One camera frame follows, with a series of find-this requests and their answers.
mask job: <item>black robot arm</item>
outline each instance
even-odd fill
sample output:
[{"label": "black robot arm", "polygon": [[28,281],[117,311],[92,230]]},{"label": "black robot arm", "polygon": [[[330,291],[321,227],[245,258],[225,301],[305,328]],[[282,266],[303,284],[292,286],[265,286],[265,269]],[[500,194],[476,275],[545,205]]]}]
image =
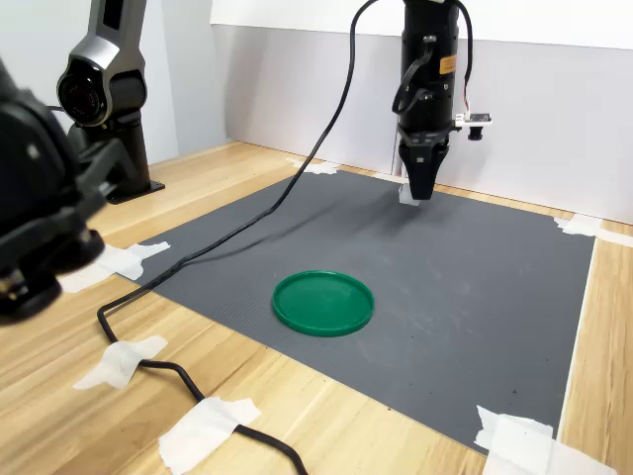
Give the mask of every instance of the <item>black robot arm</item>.
[{"label": "black robot arm", "polygon": [[109,195],[122,203],[164,188],[149,179],[140,108],[145,103],[145,60],[139,49],[146,0],[92,0],[88,34],[72,50],[57,83],[63,110],[75,121],[68,138],[76,149],[119,139],[136,176]]},{"label": "black robot arm", "polygon": [[[399,155],[407,169],[414,200],[428,200],[449,149],[449,134],[471,127],[480,140],[490,114],[471,114],[467,86],[473,67],[473,27],[459,0],[405,0],[402,82],[393,111],[400,116]],[[466,113],[453,119],[453,99],[462,11],[468,28],[468,66],[464,78]]]}]

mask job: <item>orange label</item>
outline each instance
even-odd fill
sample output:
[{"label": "orange label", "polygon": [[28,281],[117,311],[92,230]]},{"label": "orange label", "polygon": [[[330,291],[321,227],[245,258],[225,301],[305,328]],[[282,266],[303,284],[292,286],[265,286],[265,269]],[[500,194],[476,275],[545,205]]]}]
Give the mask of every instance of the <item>orange label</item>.
[{"label": "orange label", "polygon": [[455,70],[457,66],[457,55],[442,57],[439,61],[439,73],[448,74]]}]

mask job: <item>white backdrop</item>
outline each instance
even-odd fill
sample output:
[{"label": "white backdrop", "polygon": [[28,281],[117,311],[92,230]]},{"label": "white backdrop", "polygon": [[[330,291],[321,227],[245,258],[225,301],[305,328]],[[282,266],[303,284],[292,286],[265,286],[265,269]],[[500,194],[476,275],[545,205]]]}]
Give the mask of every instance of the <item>white backdrop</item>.
[{"label": "white backdrop", "polygon": [[[214,0],[211,23],[346,33],[365,0]],[[631,0],[465,0],[476,40],[633,49]],[[399,37],[404,2],[381,0],[358,33]],[[460,19],[460,37],[466,27]]]}]

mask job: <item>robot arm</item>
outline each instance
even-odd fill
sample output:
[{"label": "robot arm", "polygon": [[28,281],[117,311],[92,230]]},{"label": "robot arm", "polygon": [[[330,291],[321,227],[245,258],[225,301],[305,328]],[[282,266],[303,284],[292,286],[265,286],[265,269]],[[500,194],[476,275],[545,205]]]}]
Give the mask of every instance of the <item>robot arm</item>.
[{"label": "robot arm", "polygon": [[136,176],[109,195],[121,203],[164,188],[149,179],[140,108],[147,98],[145,60],[138,48],[146,0],[92,0],[88,33],[70,52],[57,83],[63,110],[75,121],[75,148],[119,139]]},{"label": "robot arm", "polygon": [[55,275],[94,260],[104,244],[87,220],[135,170],[118,140],[76,152],[57,119],[19,90],[0,61],[0,320],[46,308]]},{"label": "robot arm", "polygon": [[[400,116],[399,154],[407,169],[411,197],[428,200],[437,171],[449,149],[449,134],[471,127],[469,139],[482,138],[490,114],[471,114],[467,99],[473,58],[473,34],[468,11],[459,0],[405,0],[402,82],[393,112]],[[453,120],[453,99],[462,10],[468,27],[468,68],[465,114]]]}]

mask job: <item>black cable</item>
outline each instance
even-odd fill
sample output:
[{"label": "black cable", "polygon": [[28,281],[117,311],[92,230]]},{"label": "black cable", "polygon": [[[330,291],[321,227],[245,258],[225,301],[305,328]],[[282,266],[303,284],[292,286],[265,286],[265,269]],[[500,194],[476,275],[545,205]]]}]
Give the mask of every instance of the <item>black cable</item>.
[{"label": "black cable", "polygon": [[[150,290],[155,289],[158,285],[160,285],[165,280],[167,280],[168,278],[173,276],[180,269],[182,269],[184,264],[186,264],[187,262],[189,262],[191,260],[194,260],[194,259],[200,257],[201,255],[206,254],[207,252],[210,252],[210,251],[214,250],[216,247],[224,244],[229,239],[231,239],[231,238],[237,236],[238,234],[240,234],[242,231],[247,230],[248,228],[250,228],[251,226],[253,226],[257,222],[259,222],[259,221],[263,220],[264,218],[266,218],[267,216],[273,214],[277,210],[277,208],[279,208],[281,206],[281,204],[284,202],[286,197],[289,195],[290,191],[295,186],[295,183],[297,183],[297,180],[299,180],[299,177],[302,175],[302,173],[304,172],[306,167],[308,167],[310,162],[313,160],[313,158],[317,154],[318,150],[320,149],[320,146],[322,145],[322,143],[325,140],[325,138],[329,135],[330,131],[334,127],[334,124],[338,120],[338,116],[340,116],[340,113],[343,110],[343,106],[345,105],[345,101],[347,100],[347,94],[349,93],[349,88],[351,86],[352,77],[354,75],[354,65],[355,65],[355,62],[356,62],[356,25],[358,24],[358,20],[359,20],[360,16],[365,12],[365,10],[367,10],[371,5],[373,5],[377,1],[378,0],[368,0],[362,7],[360,7],[358,12],[356,12],[356,15],[354,16],[354,19],[352,20],[352,24],[351,24],[351,27],[350,27],[350,30],[349,30],[349,69],[347,71],[347,79],[345,80],[345,86],[343,87],[343,93],[341,94],[341,98],[340,98],[340,102],[338,103],[338,107],[336,108],[336,111],[334,112],[334,115],[332,116],[331,120],[329,121],[329,124],[327,124],[327,127],[325,127],[325,130],[323,131],[321,136],[318,138],[318,141],[316,142],[316,145],[313,148],[313,151],[311,151],[311,153],[308,156],[308,158],[306,158],[306,161],[304,161],[304,164],[301,166],[299,171],[295,174],[295,176],[293,177],[291,182],[288,184],[288,186],[286,187],[286,189],[284,190],[282,195],[279,197],[279,199],[270,208],[268,208],[267,210],[265,210],[262,213],[260,213],[259,215],[257,215],[255,218],[250,220],[248,223],[246,223],[246,224],[240,226],[239,228],[231,231],[226,236],[222,237],[221,239],[218,239],[216,242],[208,245],[207,247],[205,247],[205,248],[203,248],[201,250],[198,250],[197,252],[194,252],[194,253],[192,253],[190,255],[187,255],[187,256],[183,257],[178,262],[176,262],[174,265],[172,265],[167,270],[165,270],[162,274],[158,275],[157,277],[154,277],[152,280],[150,280],[146,284],[140,286],[138,289],[134,290],[133,292],[129,293],[128,295],[125,295],[125,296],[121,297],[120,299],[117,299],[114,302],[111,302],[111,303],[106,304],[103,307],[101,307],[97,311],[97,319],[99,320],[99,324],[101,324],[101,328],[103,329],[104,333],[106,334],[106,336],[108,337],[108,340],[111,343],[114,343],[114,342],[116,342],[118,340],[117,340],[117,337],[115,336],[114,332],[112,331],[112,328],[110,327],[110,324],[108,323],[108,320],[107,320],[107,317],[106,317],[106,312],[108,312],[109,310],[116,309],[120,305],[123,305],[124,303],[129,302],[130,300],[132,300],[132,299],[134,299],[136,297],[139,297],[140,295],[144,294],[145,292],[148,292]],[[205,396],[198,389],[198,387],[193,382],[191,377],[187,374],[187,371],[185,371],[182,366],[180,366],[180,365],[178,365],[176,363],[170,363],[170,362],[166,362],[166,361],[153,361],[153,360],[148,360],[148,359],[142,360],[138,365],[142,366],[142,367],[145,367],[145,368],[171,369],[172,371],[176,371],[178,373],[178,375],[181,377],[181,379],[184,381],[185,385],[187,385],[187,388],[189,389],[191,394],[193,394],[193,396],[196,398],[196,401],[200,402],[203,399],[205,399]],[[288,456],[292,460],[292,462],[295,465],[295,468],[297,470],[297,473],[299,473],[300,475],[307,475],[308,474],[308,471],[306,470],[306,467],[304,467],[304,464],[303,464],[303,462],[301,460],[301,457],[295,451],[295,449],[292,448],[290,445],[287,445],[286,443],[282,442],[281,440],[278,440],[277,438],[272,437],[272,436],[270,436],[268,434],[265,434],[263,432],[260,432],[258,430],[254,430],[252,428],[248,428],[248,427],[245,427],[245,426],[237,426],[235,428],[235,431],[238,432],[238,433],[241,433],[242,435],[250,437],[250,438],[252,438],[254,440],[258,440],[258,441],[260,441],[262,443],[266,443],[266,444],[276,448],[277,450],[280,450],[281,452],[283,452],[286,456]]]},{"label": "black cable", "polygon": [[460,0],[448,0],[455,5],[464,15],[464,21],[466,22],[466,29],[468,30],[468,65],[466,66],[466,74],[464,75],[464,87],[468,86],[468,81],[471,79],[471,72],[473,71],[473,24],[471,23],[471,16],[468,14],[468,10]]},{"label": "black cable", "polygon": [[415,77],[415,74],[421,67],[428,64],[432,56],[433,56],[433,45],[427,44],[426,48],[424,49],[424,54],[422,55],[422,57],[419,57],[418,59],[416,59],[414,62],[411,63],[411,66],[408,67],[407,73],[405,74],[405,76],[403,76],[403,80],[400,83],[400,87],[398,88],[398,91],[396,91],[396,97],[394,97],[394,103],[392,104],[392,112],[394,114],[403,116],[404,114],[409,112],[415,106],[415,104],[417,104],[417,101],[419,101],[419,99],[424,94],[432,95],[431,91],[429,91],[428,89],[424,89],[423,87],[420,87],[417,89],[417,91],[415,91],[415,94],[412,95],[412,97],[408,101],[408,104],[400,107],[401,103],[403,102],[403,99],[405,98],[405,94],[409,90],[410,83]]}]

